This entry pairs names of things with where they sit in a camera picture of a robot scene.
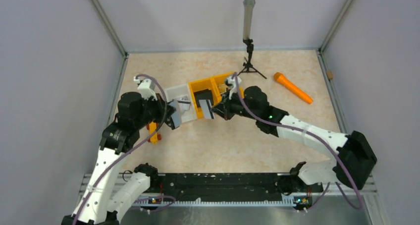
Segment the black striped credit card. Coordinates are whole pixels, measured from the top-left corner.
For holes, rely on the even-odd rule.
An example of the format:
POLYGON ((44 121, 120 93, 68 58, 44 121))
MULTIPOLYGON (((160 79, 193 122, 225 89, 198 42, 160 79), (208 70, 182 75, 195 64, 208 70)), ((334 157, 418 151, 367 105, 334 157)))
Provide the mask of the black striped credit card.
POLYGON ((199 100, 200 108, 205 119, 214 119, 213 112, 211 111, 211 100, 199 100))

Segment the black leather card holder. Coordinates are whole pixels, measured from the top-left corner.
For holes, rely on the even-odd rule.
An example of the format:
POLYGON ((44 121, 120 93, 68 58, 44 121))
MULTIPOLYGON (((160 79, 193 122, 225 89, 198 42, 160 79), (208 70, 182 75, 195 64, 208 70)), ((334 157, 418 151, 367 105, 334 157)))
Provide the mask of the black leather card holder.
POLYGON ((178 117, 179 118, 179 126, 182 124, 182 119, 181 119, 181 109, 179 108, 179 115, 171 115, 173 117, 178 117))

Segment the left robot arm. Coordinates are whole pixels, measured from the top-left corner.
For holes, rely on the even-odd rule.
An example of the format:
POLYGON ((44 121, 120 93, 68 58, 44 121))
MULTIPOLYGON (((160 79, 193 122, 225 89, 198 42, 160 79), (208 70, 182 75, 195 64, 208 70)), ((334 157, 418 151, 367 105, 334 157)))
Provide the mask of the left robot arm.
POLYGON ((118 225, 135 200, 145 191, 158 188, 159 179, 151 173, 135 172, 132 178, 112 194, 119 172, 128 156, 140 144, 140 130, 152 122, 166 123, 175 129, 171 116, 175 107, 164 92, 124 93, 117 103, 113 122, 103 131, 98 157, 88 186, 71 215, 64 216, 63 225, 118 225))

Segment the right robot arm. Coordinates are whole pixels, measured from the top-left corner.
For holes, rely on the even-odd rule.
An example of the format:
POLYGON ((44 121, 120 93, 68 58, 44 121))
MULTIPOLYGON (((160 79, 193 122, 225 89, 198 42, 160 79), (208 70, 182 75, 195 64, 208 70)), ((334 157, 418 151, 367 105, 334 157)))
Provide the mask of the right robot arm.
POLYGON ((246 88, 241 100, 237 93, 228 91, 211 111, 225 120, 238 115, 256 121, 257 128, 279 138, 290 139, 310 147, 328 160, 296 166, 297 173, 290 178, 296 191, 304 191, 315 183, 340 182, 349 188, 363 189, 377 163, 365 135, 329 131, 306 123, 287 111, 269 104, 267 95, 257 86, 246 88))

